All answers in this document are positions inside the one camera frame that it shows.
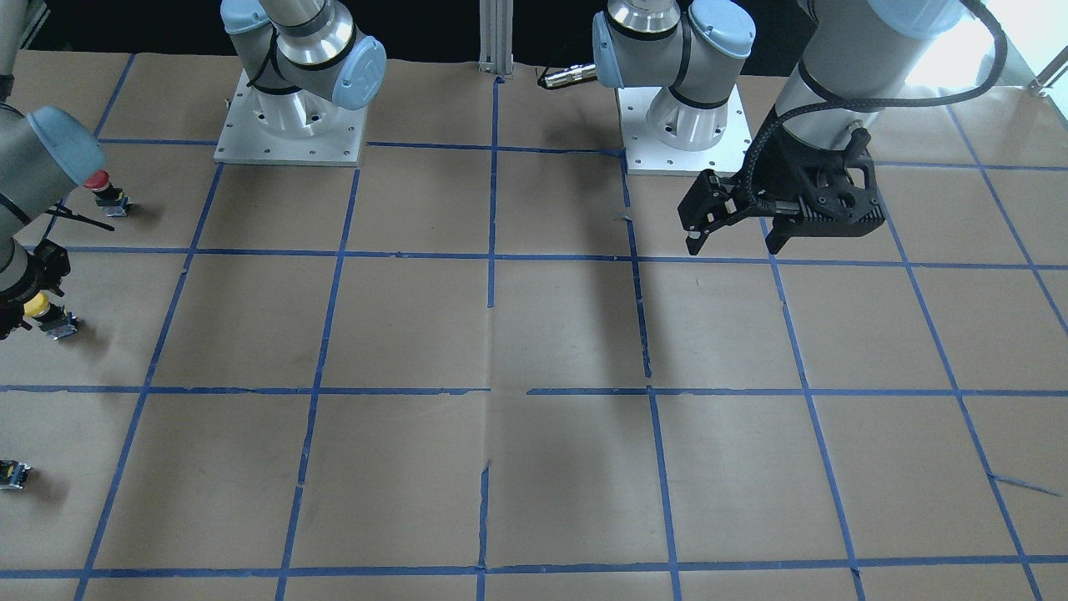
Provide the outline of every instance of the black cable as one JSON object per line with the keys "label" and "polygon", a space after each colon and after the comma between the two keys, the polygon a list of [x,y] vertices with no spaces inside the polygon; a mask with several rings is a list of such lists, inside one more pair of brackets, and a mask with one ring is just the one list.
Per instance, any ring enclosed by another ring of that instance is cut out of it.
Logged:
{"label": "black cable", "polygon": [[948,96],[934,96],[930,98],[860,98],[860,99],[839,99],[839,100],[828,100],[823,102],[816,102],[812,105],[800,106],[798,108],[791,109],[783,113],[771,122],[766,122],[760,130],[757,132],[756,137],[753,138],[753,143],[750,145],[749,151],[745,153],[745,160],[742,162],[741,167],[741,179],[740,188],[742,197],[753,202],[753,175],[756,172],[756,159],[760,156],[764,151],[764,146],[768,143],[771,138],[771,133],[781,127],[783,123],[794,118],[795,116],[801,116],[802,114],[808,114],[812,112],[818,112],[822,110],[833,110],[833,109],[847,109],[857,110],[865,108],[918,108],[918,107],[938,107],[945,105],[953,105],[957,102],[962,102],[964,100],[970,100],[972,98],[981,96],[988,90],[993,88],[996,83],[998,78],[1001,77],[1002,70],[1005,68],[1005,60],[1008,57],[1008,39],[1005,37],[1005,32],[1002,30],[1001,23],[994,18],[993,14],[981,3],[979,0],[960,0],[960,3],[964,5],[965,9],[971,11],[983,25],[986,26],[987,30],[990,31],[990,35],[994,39],[994,62],[990,67],[990,73],[987,78],[979,83],[977,86],[960,92],[957,94],[951,94]]}
{"label": "black cable", "polygon": [[271,28],[270,34],[270,45],[267,47],[267,53],[264,56],[264,62],[260,65],[260,70],[256,72],[249,82],[245,84],[246,88],[251,88],[260,78],[263,77],[264,72],[267,70],[267,65],[270,64],[271,59],[274,58],[274,51],[278,49],[278,30]]}
{"label": "black cable", "polygon": [[63,219],[70,219],[72,221],[78,221],[81,223],[89,223],[91,225],[96,225],[97,227],[100,227],[101,230],[108,230],[109,232],[115,231],[115,227],[107,223],[101,223],[100,221],[97,221],[95,219],[90,219],[84,215],[79,215],[74,210],[70,210],[66,206],[60,204],[57,204],[54,208],[49,208],[48,210],[45,210],[45,212],[48,215],[54,215],[57,217],[61,217]]}
{"label": "black cable", "polygon": [[17,114],[19,116],[26,116],[25,114],[22,114],[22,111],[20,111],[17,108],[9,105],[7,102],[0,102],[0,110],[10,110],[10,111],[14,112],[15,114]]}
{"label": "black cable", "polygon": [[538,85],[541,85],[541,83],[545,81],[545,76],[549,74],[549,68],[552,67],[552,63],[556,62],[556,59],[559,59],[560,56],[563,54],[565,50],[567,50],[568,48],[570,48],[571,44],[575,44],[576,42],[578,42],[579,39],[582,39],[586,35],[592,34],[593,30],[594,30],[594,27],[591,25],[590,29],[586,29],[582,33],[576,35],[575,37],[572,37],[571,39],[569,39],[566,44],[564,44],[563,46],[561,46],[559,50],[556,50],[556,53],[554,53],[552,56],[552,58],[549,59],[549,62],[546,63],[546,67],[544,69],[541,69],[541,74],[537,76]]}

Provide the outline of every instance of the blue tape line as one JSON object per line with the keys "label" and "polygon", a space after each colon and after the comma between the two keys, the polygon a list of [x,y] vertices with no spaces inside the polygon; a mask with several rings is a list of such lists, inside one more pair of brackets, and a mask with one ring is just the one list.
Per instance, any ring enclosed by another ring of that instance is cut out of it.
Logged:
{"label": "blue tape line", "polygon": [[94,579],[206,579],[271,578],[277,568],[155,568],[93,570]]}
{"label": "blue tape line", "polygon": [[[959,123],[957,123],[957,127],[958,131],[960,131],[961,136],[963,136],[963,130],[959,129]],[[949,385],[954,389],[954,391],[958,391],[958,394],[956,395],[957,407],[960,409],[960,413],[964,418],[964,424],[968,427],[968,433],[972,439],[972,444],[975,447],[976,454],[979,456],[979,462],[983,464],[983,471],[986,474],[990,474],[990,463],[987,461],[986,450],[983,448],[983,443],[979,441],[979,434],[975,429],[975,424],[972,422],[972,416],[968,411],[968,406],[964,404],[964,396],[959,394],[960,386],[957,383],[957,377],[953,371],[953,366],[949,365],[949,355],[946,353],[945,347],[942,345],[942,338],[938,334],[938,329],[934,328],[934,320],[927,306],[927,300],[924,298],[923,290],[920,288],[920,280],[916,279],[916,273],[909,264],[908,252],[905,250],[905,244],[901,242],[901,237],[898,235],[897,226],[894,224],[894,219],[891,217],[889,208],[883,207],[883,212],[886,216],[886,226],[890,227],[890,234],[894,238],[894,243],[897,244],[897,251],[901,255],[901,260],[906,263],[905,270],[909,274],[909,281],[912,283],[912,290],[916,295],[916,302],[920,304],[920,310],[923,312],[924,321],[927,323],[927,330],[930,332],[931,341],[934,343],[934,348],[938,350],[939,359],[942,361],[942,367],[945,370],[946,378],[948,378]],[[1012,545],[1019,556],[1020,564],[1023,566],[1023,571],[1027,576],[1027,582],[1031,584],[1031,591],[1035,597],[1035,601],[1042,601],[1042,595],[1038,590],[1038,582],[1035,580],[1035,574],[1031,569],[1031,565],[1027,564],[1026,555],[1023,551],[1023,544],[1020,542],[1020,537],[1016,531],[1016,526],[1012,524],[1012,518],[1009,516],[1008,506],[1005,505],[1005,500],[1002,497],[1001,490],[990,478],[987,478],[987,484],[990,486],[990,491],[994,495],[994,501],[998,502],[998,509],[1001,511],[1002,519],[1005,521],[1005,527],[1008,529],[1009,538],[1012,539]]]}
{"label": "blue tape line", "polygon": [[555,566],[551,564],[529,564],[518,566],[502,566],[500,568],[487,568],[487,574],[591,574],[604,572],[666,572],[668,564],[664,563],[642,563],[642,564],[572,564],[569,566]]}
{"label": "blue tape line", "polygon": [[274,250],[270,248],[199,248],[198,254],[239,254],[257,256],[336,256],[333,250]]}
{"label": "blue tape line", "polygon": [[996,566],[1019,564],[1015,555],[956,555],[948,557],[876,557],[859,559],[862,568],[897,568],[905,566]]}
{"label": "blue tape line", "polygon": [[983,164],[983,168],[998,171],[1068,171],[1068,167],[1028,167],[1026,164]]}
{"label": "blue tape line", "polygon": [[126,461],[129,459],[130,448],[134,445],[134,436],[137,433],[137,427],[141,422],[141,414],[144,412],[144,405],[148,398],[148,390],[152,386],[153,378],[156,376],[159,358],[163,351],[163,345],[167,343],[167,335],[170,333],[171,325],[174,321],[174,314],[178,307],[178,299],[182,297],[182,290],[186,285],[186,276],[188,275],[189,265],[191,264],[194,255],[193,251],[197,248],[197,243],[200,241],[201,233],[204,231],[204,223],[207,221],[207,215],[211,210],[211,203],[215,200],[215,193],[219,186],[219,179],[222,176],[222,164],[216,167],[215,177],[211,179],[211,187],[208,189],[207,199],[204,201],[204,207],[201,209],[200,219],[197,221],[197,228],[193,232],[192,241],[189,242],[189,250],[186,254],[182,272],[178,273],[178,281],[174,286],[174,292],[171,295],[171,304],[167,309],[167,316],[163,318],[163,326],[160,329],[159,338],[156,341],[156,348],[152,353],[152,360],[148,362],[148,370],[144,377],[142,392],[138,397],[137,406],[134,408],[134,415],[130,417],[129,428],[126,431],[126,440],[123,442],[122,452],[119,454],[119,463],[115,466],[114,475],[111,478],[108,496],[104,502],[104,509],[100,512],[100,519],[97,522],[96,532],[93,535],[93,542],[90,545],[89,555],[85,557],[82,575],[78,580],[78,588],[74,598],[75,601],[82,601],[82,599],[84,599],[85,587],[89,585],[89,579],[91,578],[93,566],[96,564],[96,555],[100,551],[100,543],[104,540],[104,532],[107,529],[108,519],[111,517],[111,509],[114,507],[115,496],[119,493],[119,486],[122,483],[123,473],[126,470]]}
{"label": "blue tape line", "polygon": [[[1031,564],[1068,564],[1068,555],[1028,555]],[[929,557],[868,557],[857,560],[861,568],[893,568],[905,566],[996,566],[1018,565],[1016,555],[949,555]],[[766,570],[819,570],[849,568],[846,559],[787,559],[758,562],[684,562],[680,572],[766,571]],[[368,566],[368,567],[309,567],[290,568],[289,576],[427,576],[474,574],[566,574],[604,572],[666,572],[666,563],[643,564],[575,564],[575,565],[518,565],[482,569],[478,566]],[[58,570],[0,570],[2,580],[62,580],[75,579],[79,569]],[[152,578],[273,578],[279,568],[146,568],[95,569],[93,579],[152,579]]]}
{"label": "blue tape line", "polygon": [[484,144],[435,144],[427,142],[367,142],[367,145],[394,147],[394,148],[480,149],[480,151],[493,149],[493,146],[487,146]]}
{"label": "blue tape line", "polygon": [[643,256],[639,255],[638,259],[642,263],[716,263],[716,264],[734,264],[742,263],[747,265],[767,265],[770,263],[767,258],[756,258],[756,257],[744,257],[744,256]]}
{"label": "blue tape line", "polygon": [[0,393],[77,393],[77,394],[136,394],[142,386],[65,386],[65,385],[32,385],[32,384],[0,384]]}
{"label": "blue tape line", "polygon": [[104,252],[129,254],[187,254],[188,248],[151,246],[67,246],[70,252]]}
{"label": "blue tape line", "polygon": [[1053,495],[1053,496],[1062,496],[1061,493],[1058,493],[1058,492],[1056,492],[1054,490],[1047,489],[1047,488],[1040,487],[1038,485],[1033,485],[1031,483],[1021,480],[1019,478],[1009,478],[1008,476],[1002,476],[1001,474],[993,474],[993,473],[987,473],[987,476],[991,480],[995,480],[998,483],[1005,483],[1006,485],[1012,485],[1014,487],[1020,487],[1020,488],[1023,488],[1023,489],[1028,489],[1028,490],[1037,491],[1037,492],[1040,492],[1040,493],[1046,493],[1046,494]]}
{"label": "blue tape line", "polygon": [[478,573],[474,566],[386,566],[366,568],[289,568],[292,578],[303,576],[467,576]]}
{"label": "blue tape line", "polygon": [[[98,253],[135,253],[135,254],[184,254],[188,249],[177,247],[151,247],[151,246],[68,246],[72,252],[98,252]],[[334,256],[333,250],[305,250],[286,248],[198,248],[197,254],[254,254],[268,256]],[[346,250],[345,256],[361,256],[370,258],[460,258],[484,260],[489,257],[488,253],[482,252],[421,252],[404,250]],[[534,253],[494,253],[498,260],[607,260],[626,262],[630,256],[621,254],[534,254]],[[768,265],[770,259],[743,256],[643,256],[639,255],[641,263],[711,263],[711,264],[749,264]],[[904,267],[906,263],[900,260],[847,260],[835,258],[779,258],[781,265],[810,265],[810,266],[846,266],[846,267]],[[937,262],[910,262],[913,267],[925,267],[931,269],[993,269],[993,270],[1046,270],[1065,271],[1068,265],[1055,264],[1012,264],[1012,263],[937,263]]]}
{"label": "blue tape line", "polygon": [[319,395],[346,396],[434,396],[434,395],[467,395],[468,393],[489,393],[489,389],[345,389],[323,386]]}
{"label": "blue tape line", "polygon": [[489,463],[486,464],[486,469],[482,471],[482,479],[480,483],[480,491],[482,495],[482,501],[478,504],[478,564],[475,568],[478,569],[478,580],[475,585],[475,600],[485,601],[486,599],[486,548],[489,540]]}
{"label": "blue tape line", "polygon": [[[498,82],[493,82],[496,92]],[[500,152],[525,152],[535,154],[603,154],[608,156],[621,156],[623,149],[619,148],[541,148],[528,146],[502,146],[497,143],[497,136],[493,136],[493,143],[484,144],[439,144],[433,142],[367,142],[368,146],[383,146],[395,148],[430,148],[430,149],[474,149],[474,151],[500,151]]]}
{"label": "blue tape line", "polygon": [[1028,555],[1032,564],[1068,564],[1068,555]]}
{"label": "blue tape line", "polygon": [[689,562],[679,564],[684,572],[736,572],[765,570],[824,570],[848,568],[848,559],[788,559],[785,562]]}
{"label": "blue tape line", "polygon": [[494,254],[498,260],[606,260],[624,263],[632,260],[630,256],[617,254]]}
{"label": "blue tape line", "polygon": [[0,580],[59,580],[81,576],[82,570],[0,570]]}
{"label": "blue tape line", "polygon": [[237,386],[151,386],[150,395],[308,395],[311,389],[242,389]]}
{"label": "blue tape line", "polygon": [[1046,302],[1050,304],[1050,309],[1053,310],[1053,315],[1056,316],[1057,322],[1061,325],[1061,330],[1068,335],[1068,322],[1065,322],[1064,315],[1061,314],[1061,310],[1057,307],[1056,302],[1054,302],[1053,295],[1050,294],[1049,287],[1046,286],[1046,281],[1042,280],[1041,273],[1034,269],[1035,260],[1031,257],[1031,253],[1027,251],[1027,247],[1023,243],[1023,238],[1020,237],[1020,233],[1017,231],[1016,225],[1012,224],[1012,219],[1008,216],[1008,210],[1005,209],[1005,204],[1002,202],[1001,196],[998,195],[998,190],[994,189],[993,181],[990,180],[990,174],[987,173],[986,167],[983,161],[979,160],[979,155],[976,154],[975,148],[972,146],[971,140],[968,139],[968,135],[964,132],[964,128],[960,125],[960,121],[957,118],[957,114],[953,111],[953,108],[946,106],[946,111],[949,112],[949,117],[953,120],[953,124],[957,127],[957,132],[960,133],[961,139],[964,140],[964,145],[968,146],[968,152],[971,153],[972,158],[979,168],[979,173],[983,175],[983,180],[987,184],[987,189],[990,190],[990,195],[993,196],[994,203],[998,205],[998,210],[1001,211],[1002,218],[1005,219],[1005,224],[1008,225],[1008,230],[1012,233],[1012,239],[1016,240],[1017,246],[1020,247],[1020,252],[1023,253],[1024,259],[1027,265],[1032,267],[1032,273],[1035,275],[1035,280],[1038,281],[1038,286],[1042,289],[1042,294],[1046,296]]}
{"label": "blue tape line", "polygon": [[[619,179],[623,185],[623,207],[630,208],[630,188],[627,186],[627,157],[619,157]],[[642,341],[642,365],[645,378],[653,378],[653,361],[649,358],[649,335],[645,321],[645,297],[642,294],[641,262],[638,259],[638,237],[634,235],[634,222],[624,219],[627,223],[627,242],[630,244],[630,271],[634,278],[634,300],[638,303],[638,335]]]}
{"label": "blue tape line", "polygon": [[486,548],[489,540],[489,463],[482,471],[480,480],[481,502],[478,503],[478,564],[477,568],[486,569]]}
{"label": "blue tape line", "polygon": [[333,279],[330,283],[330,299],[327,303],[327,315],[323,325],[323,338],[319,343],[319,358],[315,364],[315,378],[312,382],[311,400],[308,404],[308,429],[304,432],[304,443],[300,452],[300,465],[297,470],[297,486],[293,492],[293,506],[289,510],[289,525],[285,535],[285,547],[282,551],[282,572],[278,578],[278,587],[274,591],[277,601],[285,598],[285,587],[289,565],[293,559],[293,545],[297,538],[297,522],[300,518],[300,507],[304,497],[304,481],[308,478],[308,463],[312,455],[312,440],[315,437],[315,421],[318,414],[318,404],[320,389],[323,388],[323,373],[326,368],[327,354],[330,351],[330,333],[333,330],[334,311],[337,307],[337,291],[341,288],[342,272],[345,267],[345,248],[348,246],[349,230],[352,226],[352,213],[356,211],[356,197],[360,187],[360,170],[352,173],[352,185],[349,190],[348,203],[345,208],[345,222],[342,225],[341,241],[334,253],[337,257],[334,260]]}
{"label": "blue tape line", "polygon": [[104,138],[99,140],[104,144],[150,144],[161,146],[214,146],[219,140],[152,140],[141,138]]}
{"label": "blue tape line", "polygon": [[560,395],[560,396],[600,396],[600,395],[613,395],[613,396],[634,396],[634,395],[646,395],[648,394],[647,389],[531,389],[527,392],[529,396],[547,396],[547,395]]}
{"label": "blue tape line", "polygon": [[[768,235],[768,223],[760,219],[760,228],[764,235]],[[783,275],[779,269],[779,260],[774,254],[768,254],[771,260],[771,272],[775,278],[775,287],[779,290],[779,299],[783,304],[783,319],[786,321],[786,332],[789,335],[790,347],[794,350],[794,362],[797,365],[798,377],[801,379],[801,388],[804,393],[805,405],[808,408],[808,417],[812,421],[813,431],[816,434],[816,443],[819,446],[819,455],[823,461],[823,471],[827,473],[827,483],[831,489],[831,499],[834,502],[834,511],[838,516],[838,526],[842,529],[842,540],[846,548],[846,559],[849,562],[850,573],[853,578],[853,588],[857,590],[858,601],[865,601],[864,585],[861,582],[860,566],[857,564],[857,551],[853,548],[852,535],[849,532],[849,521],[846,519],[846,507],[842,502],[842,492],[838,490],[838,481],[834,475],[834,465],[831,463],[831,453],[823,438],[823,427],[819,422],[819,412],[816,410],[816,401],[808,388],[808,378],[804,370],[804,359],[801,357],[801,346],[798,343],[797,330],[794,328],[794,318],[790,315],[789,304],[786,302],[786,288],[783,285]]]}
{"label": "blue tape line", "polygon": [[[81,386],[66,384],[0,384],[0,393],[72,393],[72,394],[137,394],[143,386]],[[802,396],[802,389],[654,389],[659,396],[726,396],[726,397],[775,397]],[[233,386],[150,386],[150,395],[308,395],[311,389],[244,389]],[[323,395],[345,396],[433,396],[467,395],[489,393],[490,389],[319,389]],[[808,389],[815,397],[1024,397],[1024,398],[1068,398],[1068,391],[1012,391],[962,389],[960,391],[938,389]],[[529,396],[635,396],[645,395],[645,389],[531,389]]]}
{"label": "blue tape line", "polygon": [[909,160],[876,160],[879,167],[916,167],[921,169],[975,169],[974,164],[960,162],[922,162]]}
{"label": "blue tape line", "polygon": [[345,256],[365,258],[474,258],[478,260],[485,260],[489,256],[481,252],[388,252],[374,250],[346,250],[344,254]]}
{"label": "blue tape line", "polygon": [[[884,167],[917,167],[922,169],[978,169],[979,164],[961,164],[958,162],[916,162],[900,160],[877,160],[876,164]],[[1026,164],[983,164],[986,169],[999,171],[1068,171],[1068,167],[1026,165]]]}
{"label": "blue tape line", "polygon": [[660,505],[664,515],[664,535],[668,539],[668,570],[671,572],[672,594],[675,601],[682,601],[682,581],[678,575],[678,552],[675,548],[675,520],[671,511],[671,492],[668,490],[668,463],[664,459],[663,431],[660,429],[660,408],[657,394],[650,386],[649,416],[653,420],[653,444],[657,449],[657,475],[660,479]]}
{"label": "blue tape line", "polygon": [[531,146],[500,146],[501,152],[525,152],[534,154],[602,154],[622,157],[623,148],[539,148]]}
{"label": "blue tape line", "polygon": [[104,107],[104,114],[100,115],[100,121],[96,123],[96,128],[93,129],[93,137],[99,139],[100,131],[104,129],[104,124],[111,116],[111,109],[115,107],[115,101],[119,99],[119,92],[122,91],[123,84],[126,83],[126,76],[130,73],[130,67],[134,66],[134,59],[137,54],[130,54],[126,59],[126,65],[123,67],[123,73],[119,76],[119,81],[115,82],[115,88],[111,91],[111,97],[108,98],[107,106]]}

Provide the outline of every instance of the metal mounting plate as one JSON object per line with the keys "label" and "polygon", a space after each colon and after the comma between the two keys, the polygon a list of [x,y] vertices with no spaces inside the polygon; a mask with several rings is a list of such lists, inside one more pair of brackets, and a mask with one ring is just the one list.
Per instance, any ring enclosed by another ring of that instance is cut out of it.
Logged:
{"label": "metal mounting plate", "polygon": [[263,127],[248,93],[248,75],[242,70],[231,98],[226,123],[215,147],[216,162],[236,164],[309,164],[358,167],[363,146],[367,109],[340,111],[337,121],[311,138],[279,138]]}
{"label": "metal mounting plate", "polygon": [[705,169],[729,175],[741,169],[752,137],[738,86],[727,100],[727,127],[720,142],[706,151],[680,151],[661,142],[645,122],[645,113],[660,88],[617,90],[619,124],[627,148],[627,172],[638,175],[696,175]]}

